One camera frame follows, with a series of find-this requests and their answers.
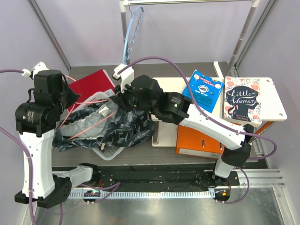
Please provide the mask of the clothes rack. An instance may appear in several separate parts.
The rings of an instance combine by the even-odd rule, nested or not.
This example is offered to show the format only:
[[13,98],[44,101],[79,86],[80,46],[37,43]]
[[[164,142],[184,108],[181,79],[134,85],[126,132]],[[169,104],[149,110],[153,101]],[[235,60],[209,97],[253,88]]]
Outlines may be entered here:
[[[212,2],[212,1],[211,0],[120,0],[119,7],[120,7],[120,15],[121,15],[123,42],[124,42],[123,58],[125,59],[125,61],[127,63],[129,62],[128,38],[129,38],[132,23],[133,23],[133,20],[135,17],[135,12],[133,12],[129,23],[127,23],[126,8],[129,8],[130,6],[142,6],[142,5],[159,5],[159,4],[166,5],[166,4],[206,3],[206,2]],[[255,27],[253,28],[250,36],[248,37],[248,40],[245,43],[245,46],[241,50],[240,48],[242,46],[246,32],[250,26],[250,23],[255,14],[255,10],[258,7],[259,3],[260,3],[259,0],[251,1],[251,7],[249,10],[249,13],[244,22],[239,39],[236,43],[235,49],[234,49],[231,59],[229,61],[228,68],[227,68],[227,71],[225,74],[226,76],[229,76],[231,74],[231,71],[234,70],[238,65],[240,65],[242,63],[244,57],[246,56],[248,50],[250,49],[251,44],[254,42],[256,36],[258,35],[258,33],[262,29],[263,25],[265,24],[266,20],[270,16],[273,8],[277,4],[277,1],[276,0],[267,1],[267,4],[266,4],[263,12],[261,13],[259,19],[257,20]]]

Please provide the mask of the white plastic basket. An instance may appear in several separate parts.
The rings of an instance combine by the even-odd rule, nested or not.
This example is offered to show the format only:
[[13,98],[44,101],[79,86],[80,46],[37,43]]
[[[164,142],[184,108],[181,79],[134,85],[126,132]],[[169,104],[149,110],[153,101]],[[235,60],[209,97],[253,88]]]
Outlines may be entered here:
[[109,134],[121,113],[110,97],[78,104],[61,128],[72,145],[91,149],[106,161],[114,159],[124,149],[115,146],[113,135]]

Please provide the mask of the dark floral shorts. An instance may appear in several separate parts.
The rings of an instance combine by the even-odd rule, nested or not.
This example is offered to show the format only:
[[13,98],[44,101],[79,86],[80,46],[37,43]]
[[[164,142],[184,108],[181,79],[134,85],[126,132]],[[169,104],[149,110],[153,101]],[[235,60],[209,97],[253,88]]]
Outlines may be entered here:
[[[112,142],[115,146],[136,146],[153,136],[155,126],[149,113],[136,109],[126,112],[119,106],[118,109],[121,113],[117,116],[117,122],[109,129],[109,134],[112,134]],[[67,138],[62,136],[59,131],[61,124],[62,121],[55,129],[52,147],[57,148],[59,152],[78,147],[72,145]]]

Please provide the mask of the red notebook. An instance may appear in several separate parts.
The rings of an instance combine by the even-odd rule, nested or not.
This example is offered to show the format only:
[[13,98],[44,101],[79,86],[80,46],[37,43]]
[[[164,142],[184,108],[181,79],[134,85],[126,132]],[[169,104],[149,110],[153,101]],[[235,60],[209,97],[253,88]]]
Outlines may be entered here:
[[77,102],[91,102],[97,99],[114,95],[112,80],[105,70],[99,70],[79,80],[67,76],[72,82],[69,87],[73,92],[79,94]]

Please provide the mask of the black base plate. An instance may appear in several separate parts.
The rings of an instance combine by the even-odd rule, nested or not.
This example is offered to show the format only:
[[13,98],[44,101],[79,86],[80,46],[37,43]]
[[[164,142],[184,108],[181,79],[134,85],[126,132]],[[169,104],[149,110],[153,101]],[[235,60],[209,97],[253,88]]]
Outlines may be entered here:
[[212,164],[99,166],[99,175],[86,184],[106,188],[120,182],[119,192],[193,192],[240,185],[237,172],[215,180],[212,169]]

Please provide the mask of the floral Little Women book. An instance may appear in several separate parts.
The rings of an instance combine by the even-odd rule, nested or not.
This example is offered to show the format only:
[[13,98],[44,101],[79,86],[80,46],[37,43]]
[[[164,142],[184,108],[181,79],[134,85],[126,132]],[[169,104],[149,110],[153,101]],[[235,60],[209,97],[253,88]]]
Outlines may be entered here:
[[258,127],[261,118],[261,78],[225,77],[223,119]]

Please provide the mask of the white two-tier shelf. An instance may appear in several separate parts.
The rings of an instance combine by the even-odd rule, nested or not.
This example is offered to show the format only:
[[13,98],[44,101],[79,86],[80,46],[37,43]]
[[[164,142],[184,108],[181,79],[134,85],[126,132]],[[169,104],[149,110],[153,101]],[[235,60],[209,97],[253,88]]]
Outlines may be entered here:
[[[181,77],[155,77],[164,92],[182,92],[186,86]],[[287,119],[283,104],[271,78],[260,78],[261,119],[263,122],[279,122]],[[156,131],[152,137],[153,147],[176,147],[177,125],[164,123],[152,115]]]

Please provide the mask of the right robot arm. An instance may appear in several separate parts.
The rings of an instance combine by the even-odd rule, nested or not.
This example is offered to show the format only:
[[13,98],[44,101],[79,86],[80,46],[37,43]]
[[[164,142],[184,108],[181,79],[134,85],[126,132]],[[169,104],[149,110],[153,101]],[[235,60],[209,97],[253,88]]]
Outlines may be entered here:
[[224,145],[216,161],[212,181],[223,185],[233,168],[242,166],[250,156],[251,125],[232,124],[204,110],[199,111],[195,102],[178,92],[164,92],[158,81],[146,75],[126,78],[113,75],[121,83],[115,86],[112,101],[129,112],[140,110],[150,113],[160,121],[197,130]]

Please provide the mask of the blue paperback book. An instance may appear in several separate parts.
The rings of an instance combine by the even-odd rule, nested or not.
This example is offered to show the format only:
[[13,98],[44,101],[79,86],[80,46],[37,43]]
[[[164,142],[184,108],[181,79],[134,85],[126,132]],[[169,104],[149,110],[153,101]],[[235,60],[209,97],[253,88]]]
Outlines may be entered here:
[[189,85],[197,104],[202,109],[220,116],[224,83],[195,70],[189,79]]

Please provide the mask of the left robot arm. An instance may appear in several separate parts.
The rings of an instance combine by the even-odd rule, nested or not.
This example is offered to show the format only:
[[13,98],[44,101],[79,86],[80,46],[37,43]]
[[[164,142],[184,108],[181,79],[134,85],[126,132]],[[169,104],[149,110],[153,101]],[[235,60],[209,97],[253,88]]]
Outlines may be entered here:
[[28,92],[34,101],[21,104],[16,112],[16,130],[25,147],[24,183],[15,194],[15,202],[33,201],[49,209],[67,200],[71,190],[83,183],[95,187],[100,176],[98,167],[81,163],[61,176],[52,173],[52,142],[57,122],[65,109],[79,98],[68,86],[59,70],[43,69],[32,75],[34,88]]

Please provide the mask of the orange binder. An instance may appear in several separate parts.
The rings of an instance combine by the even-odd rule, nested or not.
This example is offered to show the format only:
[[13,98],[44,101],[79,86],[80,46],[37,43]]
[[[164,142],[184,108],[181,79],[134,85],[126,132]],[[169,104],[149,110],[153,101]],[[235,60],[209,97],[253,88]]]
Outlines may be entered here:
[[189,127],[178,125],[176,153],[218,159],[224,150],[222,143]]

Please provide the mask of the pink wire hanger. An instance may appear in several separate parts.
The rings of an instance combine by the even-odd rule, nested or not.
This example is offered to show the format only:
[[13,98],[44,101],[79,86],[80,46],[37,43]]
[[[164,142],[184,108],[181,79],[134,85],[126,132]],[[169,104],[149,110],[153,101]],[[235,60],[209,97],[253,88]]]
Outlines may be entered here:
[[70,84],[80,95],[71,113],[62,120],[59,131],[67,139],[98,138],[104,136],[108,122],[113,119],[118,106],[110,100],[114,95],[114,84],[105,74],[98,71]]

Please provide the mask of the light blue hanger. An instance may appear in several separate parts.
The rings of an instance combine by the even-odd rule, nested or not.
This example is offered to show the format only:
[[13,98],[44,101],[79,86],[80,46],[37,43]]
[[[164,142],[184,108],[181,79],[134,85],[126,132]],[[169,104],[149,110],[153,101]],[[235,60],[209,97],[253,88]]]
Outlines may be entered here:
[[122,54],[122,63],[129,64],[130,54],[133,50],[135,44],[135,39],[137,37],[139,27],[142,23],[144,15],[143,7],[138,7],[131,14],[129,24],[127,26],[126,35],[124,38],[123,54]]

